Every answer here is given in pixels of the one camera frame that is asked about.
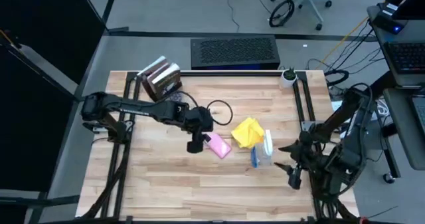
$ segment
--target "black panel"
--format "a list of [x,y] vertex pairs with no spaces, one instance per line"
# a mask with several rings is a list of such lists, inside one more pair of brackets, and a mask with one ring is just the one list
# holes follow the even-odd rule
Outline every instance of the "black panel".
[[72,107],[67,96],[0,47],[0,189],[47,192]]
[[0,29],[15,33],[80,84],[104,32],[87,0],[0,0]]
[[27,207],[18,205],[0,205],[0,222],[8,224],[24,224]]

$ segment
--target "wooden table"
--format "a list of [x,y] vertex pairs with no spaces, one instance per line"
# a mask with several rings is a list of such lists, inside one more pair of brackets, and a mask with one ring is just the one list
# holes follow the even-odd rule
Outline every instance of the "wooden table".
[[[126,75],[127,71],[111,72],[106,92],[122,96]],[[315,118],[326,120],[333,111],[323,72],[311,70],[306,75]],[[193,95],[199,105],[222,99],[232,106],[233,121],[228,126],[214,125],[214,132],[232,144],[232,151],[223,160],[210,150],[189,154],[189,134],[137,116],[120,219],[132,215],[135,220],[299,221],[314,216],[306,171],[302,173],[301,189],[294,190],[281,169],[254,169],[250,151],[240,149],[230,134],[245,118],[256,118],[263,129],[271,131],[273,160],[293,164],[289,154],[277,148],[293,143],[300,132],[294,90],[281,89],[277,76],[184,76],[182,81],[183,90]],[[150,100],[143,89],[139,99]],[[187,97],[183,101],[193,106]],[[229,119],[230,112],[224,104],[212,105],[211,112],[218,121]],[[104,140],[93,144],[77,216],[89,209],[105,187],[112,147]],[[344,193],[340,200],[358,215],[353,190]]]

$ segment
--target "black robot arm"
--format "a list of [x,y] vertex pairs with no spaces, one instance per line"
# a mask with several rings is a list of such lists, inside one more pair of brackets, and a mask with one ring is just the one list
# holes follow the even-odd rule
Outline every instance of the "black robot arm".
[[[363,139],[374,110],[375,102],[371,95],[353,86],[344,94],[341,107],[324,123],[312,124],[308,131],[300,133],[295,143],[280,148],[280,151],[289,152],[291,159],[296,161],[294,168],[276,163],[290,176],[289,185],[299,189],[301,170],[308,170],[313,179],[313,195],[321,201],[336,201],[354,184],[366,164]],[[329,155],[322,154],[320,143],[328,143],[333,131],[349,118],[352,120],[348,135]]]
[[124,122],[117,122],[110,112],[124,112],[149,116],[154,120],[174,125],[192,134],[192,141],[187,143],[187,151],[199,153],[203,150],[204,136],[202,132],[213,130],[213,118],[204,107],[189,109],[184,102],[159,101],[145,102],[121,98],[105,92],[96,92],[86,96],[81,110],[83,125],[93,131],[95,127],[103,127],[108,131],[108,141],[126,144],[130,140],[128,128]]

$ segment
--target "floor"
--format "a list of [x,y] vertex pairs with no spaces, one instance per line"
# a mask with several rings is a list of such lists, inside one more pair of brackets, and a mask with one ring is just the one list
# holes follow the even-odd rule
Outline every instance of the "floor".
[[[324,7],[324,1],[317,2],[325,19],[322,31],[314,29],[317,21],[307,5],[301,10],[297,9],[285,27],[272,29],[267,22],[269,14],[258,0],[230,0],[230,4],[234,9],[234,19],[240,25],[240,33],[346,35],[367,16],[366,8],[379,1],[382,0],[333,0],[330,9]],[[91,2],[99,14],[104,12],[107,0]],[[276,5],[270,0],[263,2],[269,9]],[[131,31],[234,33],[236,25],[230,16],[231,10],[226,0],[115,0],[107,26],[129,26]],[[366,34],[368,30],[366,28],[362,34]],[[165,55],[182,69],[190,69],[189,43],[189,38],[103,37],[92,61],[84,94],[104,90],[111,70],[140,70],[160,55]],[[277,40],[277,44],[282,65],[305,69],[309,59],[323,59],[338,42]],[[355,64],[377,48],[376,43],[362,44],[344,66]],[[342,48],[337,49],[326,62],[332,63],[341,51]],[[367,63],[365,60],[349,70],[355,72]],[[311,61],[309,68],[325,68],[324,65],[318,65],[318,62]],[[340,87],[350,87],[356,82],[370,84],[387,70],[385,61],[378,61],[351,75]],[[80,193],[92,136],[83,129],[77,115],[54,180],[51,197]],[[359,212],[362,216],[369,217],[397,206],[372,220],[421,223],[425,218],[422,211],[425,205],[425,188],[422,185],[425,182],[425,173],[414,171],[410,167],[397,136],[392,137],[390,142],[402,178],[392,185],[382,180],[381,175],[388,171],[384,156],[377,163],[369,163],[355,185]],[[376,150],[369,152],[371,157],[379,154]],[[45,209],[42,220],[71,219],[75,209],[76,205]]]

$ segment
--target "chair wheel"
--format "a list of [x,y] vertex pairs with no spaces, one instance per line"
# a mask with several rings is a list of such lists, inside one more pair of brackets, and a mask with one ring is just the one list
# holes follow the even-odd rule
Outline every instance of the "chair wheel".
[[332,6],[332,1],[326,1],[326,3],[325,3],[325,7],[326,8],[329,8],[329,7],[331,7]]
[[396,179],[391,176],[391,173],[386,173],[386,174],[382,175],[382,178],[388,184],[392,184],[396,181]]

